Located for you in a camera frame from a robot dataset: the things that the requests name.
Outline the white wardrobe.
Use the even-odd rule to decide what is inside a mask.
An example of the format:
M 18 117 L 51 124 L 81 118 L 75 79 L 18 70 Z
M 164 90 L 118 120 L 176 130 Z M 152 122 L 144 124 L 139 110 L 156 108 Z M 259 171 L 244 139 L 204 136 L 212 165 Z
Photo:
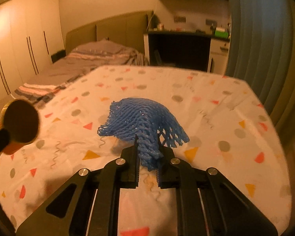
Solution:
M 64 49 L 59 0 L 0 5 L 0 100 L 52 63 Z

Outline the beige curtain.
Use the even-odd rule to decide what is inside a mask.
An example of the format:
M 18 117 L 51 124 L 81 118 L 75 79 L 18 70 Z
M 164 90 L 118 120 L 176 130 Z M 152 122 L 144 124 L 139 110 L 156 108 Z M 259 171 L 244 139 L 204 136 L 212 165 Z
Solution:
M 295 1 L 288 0 L 292 16 L 292 43 L 289 48 L 289 64 L 285 81 L 270 114 L 277 133 L 290 137 L 295 133 Z

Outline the red paper cup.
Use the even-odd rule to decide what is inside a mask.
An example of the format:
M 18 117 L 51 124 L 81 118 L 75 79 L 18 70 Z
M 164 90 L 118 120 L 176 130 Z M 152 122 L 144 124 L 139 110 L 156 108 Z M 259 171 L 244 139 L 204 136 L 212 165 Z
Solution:
M 15 99 L 2 109 L 1 125 L 9 133 L 9 143 L 2 152 L 12 155 L 37 138 L 40 126 L 39 113 L 28 101 Z

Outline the dark desk with drawers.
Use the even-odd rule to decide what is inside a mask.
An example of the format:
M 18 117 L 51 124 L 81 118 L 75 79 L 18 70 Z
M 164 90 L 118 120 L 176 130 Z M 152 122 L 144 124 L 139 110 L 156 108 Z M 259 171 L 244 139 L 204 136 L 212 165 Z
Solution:
M 201 32 L 149 31 L 144 53 L 151 65 L 176 67 L 223 75 L 230 40 Z

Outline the brown padded headboard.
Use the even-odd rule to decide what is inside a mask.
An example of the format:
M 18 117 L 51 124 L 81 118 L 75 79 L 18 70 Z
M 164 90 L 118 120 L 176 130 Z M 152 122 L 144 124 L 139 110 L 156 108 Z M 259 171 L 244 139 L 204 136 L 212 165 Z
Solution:
M 144 53 L 144 34 L 151 26 L 152 11 L 138 11 L 113 16 L 80 26 L 66 34 L 65 50 L 69 54 L 79 45 L 108 39 Z

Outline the bed with grey bedding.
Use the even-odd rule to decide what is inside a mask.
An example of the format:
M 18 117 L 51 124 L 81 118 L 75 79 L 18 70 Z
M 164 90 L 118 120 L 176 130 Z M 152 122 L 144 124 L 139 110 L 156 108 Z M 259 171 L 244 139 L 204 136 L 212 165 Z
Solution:
M 42 109 L 59 91 L 102 65 L 148 65 L 148 60 L 137 49 L 107 39 L 79 45 L 38 75 L 18 84 L 10 95 L 0 98 L 0 113 L 5 104 L 15 99 L 25 99 Z

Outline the blue curtain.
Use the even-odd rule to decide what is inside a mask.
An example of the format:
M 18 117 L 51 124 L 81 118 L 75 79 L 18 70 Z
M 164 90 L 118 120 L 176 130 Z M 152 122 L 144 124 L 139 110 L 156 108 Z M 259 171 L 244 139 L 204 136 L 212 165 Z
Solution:
M 293 41 L 288 0 L 229 0 L 231 45 L 226 74 L 247 82 L 267 111 L 287 76 Z

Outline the green box on desk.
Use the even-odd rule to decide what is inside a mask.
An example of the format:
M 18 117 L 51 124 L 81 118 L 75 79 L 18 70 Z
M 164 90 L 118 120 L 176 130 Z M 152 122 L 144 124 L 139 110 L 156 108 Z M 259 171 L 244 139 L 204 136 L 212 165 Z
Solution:
M 218 38 L 224 38 L 224 39 L 228 39 L 229 37 L 229 33 L 226 29 L 224 28 L 216 28 L 215 32 L 214 32 L 214 36 L 218 37 Z

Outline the blue foam net sleeve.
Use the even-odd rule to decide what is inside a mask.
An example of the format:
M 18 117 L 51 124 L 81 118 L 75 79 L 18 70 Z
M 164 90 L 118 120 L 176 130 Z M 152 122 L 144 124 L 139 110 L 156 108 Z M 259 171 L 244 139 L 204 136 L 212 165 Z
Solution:
M 175 116 L 162 104 L 145 98 L 125 98 L 110 105 L 109 116 L 97 133 L 114 136 L 125 142 L 137 140 L 141 165 L 149 171 L 157 169 L 163 157 L 159 151 L 159 135 L 170 148 L 190 141 Z

